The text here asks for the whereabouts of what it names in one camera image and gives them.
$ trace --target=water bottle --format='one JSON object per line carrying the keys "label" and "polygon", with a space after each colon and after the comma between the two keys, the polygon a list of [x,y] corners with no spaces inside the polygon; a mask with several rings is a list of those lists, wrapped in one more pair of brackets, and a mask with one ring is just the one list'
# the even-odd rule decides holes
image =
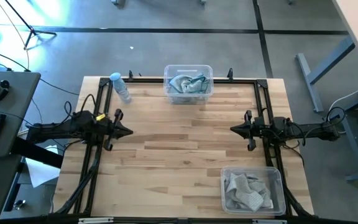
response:
{"label": "water bottle", "polygon": [[116,92],[118,93],[120,99],[124,103],[131,102],[131,95],[128,92],[127,86],[125,85],[124,80],[121,78],[121,74],[118,72],[114,72],[110,75],[110,80],[112,81],[112,85]]}

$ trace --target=plastic bin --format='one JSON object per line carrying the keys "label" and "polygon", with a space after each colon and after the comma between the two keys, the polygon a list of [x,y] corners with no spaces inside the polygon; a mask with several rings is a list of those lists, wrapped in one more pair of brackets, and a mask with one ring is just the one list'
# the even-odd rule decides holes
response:
{"label": "plastic bin", "polygon": [[[196,77],[203,73],[209,81],[205,94],[172,93],[170,80],[177,75]],[[212,68],[208,65],[168,65],[164,70],[164,93],[172,104],[205,104],[214,92]]]}
{"label": "plastic bin", "polygon": [[[224,180],[230,177],[230,174],[255,175],[265,182],[270,191],[270,199],[273,203],[271,208],[260,208],[256,212],[251,209],[227,208],[226,194],[224,190]],[[221,170],[221,190],[222,190],[222,207],[229,214],[237,215],[283,215],[285,213],[285,199],[281,174],[274,167],[223,167]]]}

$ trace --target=teal cloth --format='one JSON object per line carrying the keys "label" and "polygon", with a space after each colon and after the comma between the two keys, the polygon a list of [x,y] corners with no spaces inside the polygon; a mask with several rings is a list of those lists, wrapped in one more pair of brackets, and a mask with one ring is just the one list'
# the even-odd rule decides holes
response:
{"label": "teal cloth", "polygon": [[209,87],[209,81],[203,73],[196,77],[177,75],[169,81],[169,84],[172,87],[170,93],[203,94],[207,93]]}

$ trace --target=gray floor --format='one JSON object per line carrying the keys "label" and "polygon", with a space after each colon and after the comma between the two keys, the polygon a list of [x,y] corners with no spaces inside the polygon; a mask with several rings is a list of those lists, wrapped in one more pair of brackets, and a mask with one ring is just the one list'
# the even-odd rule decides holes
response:
{"label": "gray floor", "polygon": [[[345,30],[333,4],[328,0],[259,0],[265,29],[276,30]],[[148,27],[200,29],[256,29],[252,0],[208,0],[201,7],[196,0],[127,0],[122,9],[109,0],[100,1],[12,1],[24,17],[33,16],[34,25],[65,27]],[[6,24],[0,12],[0,23]],[[128,70],[143,76],[161,76],[168,64],[207,64],[214,76],[226,76],[229,68],[235,77],[265,78],[259,36],[257,34],[122,34],[58,33],[45,42],[32,39],[30,69],[42,78],[70,91],[80,90],[85,75],[126,74]],[[305,53],[310,67],[315,67],[344,36],[340,35],[266,35],[274,78],[285,80],[294,121],[320,122],[323,114],[313,113],[313,105],[295,60]],[[25,52],[15,31],[0,30],[0,53],[27,65]],[[0,62],[20,70],[0,58]],[[358,89],[358,51],[351,52],[317,84],[325,108]],[[66,100],[74,105],[75,96],[40,83],[34,96],[44,123],[64,118]],[[34,105],[26,118],[39,122]],[[358,221],[358,182],[347,183],[345,175],[358,171],[348,141],[307,140],[301,148],[305,158],[311,199],[315,213],[324,218]],[[28,177],[22,183],[29,183]],[[1,218],[45,214],[50,209],[54,182],[31,189],[23,185],[19,197],[29,201],[29,208],[3,213]]]}

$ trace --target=towel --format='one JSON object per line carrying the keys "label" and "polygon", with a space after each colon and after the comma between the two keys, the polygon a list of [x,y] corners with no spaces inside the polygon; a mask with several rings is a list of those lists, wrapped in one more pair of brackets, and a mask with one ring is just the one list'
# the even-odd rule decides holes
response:
{"label": "towel", "polygon": [[169,81],[171,88],[170,93],[188,93],[200,94],[206,93],[209,81],[203,73],[196,77],[188,75],[177,75]]}
{"label": "towel", "polygon": [[224,180],[226,207],[231,209],[249,208],[256,212],[260,208],[270,208],[270,191],[265,182],[254,175],[230,174]]}

